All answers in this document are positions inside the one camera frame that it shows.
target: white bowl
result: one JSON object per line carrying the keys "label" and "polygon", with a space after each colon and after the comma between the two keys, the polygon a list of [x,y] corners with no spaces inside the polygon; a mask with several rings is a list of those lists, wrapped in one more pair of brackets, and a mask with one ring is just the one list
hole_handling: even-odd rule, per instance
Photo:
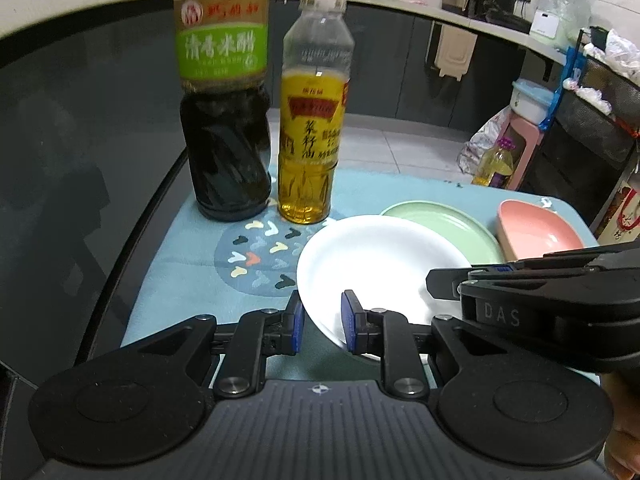
{"label": "white bowl", "polygon": [[429,324],[434,314],[461,315],[459,301],[435,300],[427,292],[429,271],[469,266],[453,244],[420,224],[354,216],[329,224],[306,244],[298,262],[298,291],[311,320],[346,350],[340,318],[345,290],[352,289],[365,310],[386,308],[409,323]]}

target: bottle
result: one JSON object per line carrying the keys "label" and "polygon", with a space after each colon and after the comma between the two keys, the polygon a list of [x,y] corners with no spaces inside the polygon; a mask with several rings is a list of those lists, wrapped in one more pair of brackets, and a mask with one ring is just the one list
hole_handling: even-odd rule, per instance
{"label": "bottle", "polygon": [[284,37],[278,202],[289,221],[329,215],[354,42],[345,0],[300,0]]}
{"label": "bottle", "polygon": [[503,137],[495,146],[484,152],[472,184],[488,187],[506,187],[513,174],[513,157],[511,150],[515,144],[511,139]]}
{"label": "bottle", "polygon": [[174,0],[180,120],[198,208],[211,219],[254,216],[271,192],[268,9],[269,0]]}

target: pink bowl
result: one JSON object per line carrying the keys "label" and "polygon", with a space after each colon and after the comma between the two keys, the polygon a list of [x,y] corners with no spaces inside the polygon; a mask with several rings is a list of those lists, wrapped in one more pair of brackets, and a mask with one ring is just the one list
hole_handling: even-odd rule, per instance
{"label": "pink bowl", "polygon": [[520,200],[505,200],[500,204],[497,230],[498,240],[509,261],[584,247],[580,237],[561,216]]}

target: dark vinegar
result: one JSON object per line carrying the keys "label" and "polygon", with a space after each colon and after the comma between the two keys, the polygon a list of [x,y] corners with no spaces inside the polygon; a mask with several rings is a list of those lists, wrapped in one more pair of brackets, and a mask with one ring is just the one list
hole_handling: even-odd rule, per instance
{"label": "dark vinegar", "polygon": [[269,105],[264,87],[182,98],[180,120],[193,188],[208,218],[238,221],[266,208],[271,193]]}

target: ribbed gray surface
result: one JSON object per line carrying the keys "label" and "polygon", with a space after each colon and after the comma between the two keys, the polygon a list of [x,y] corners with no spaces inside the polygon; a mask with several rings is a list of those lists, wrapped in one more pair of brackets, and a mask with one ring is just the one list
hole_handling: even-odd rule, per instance
{"label": "ribbed gray surface", "polygon": [[518,471],[459,449],[427,408],[391,399],[374,381],[268,381],[257,396],[217,405],[181,448],[119,470],[50,461],[38,480],[605,480],[594,462]]}

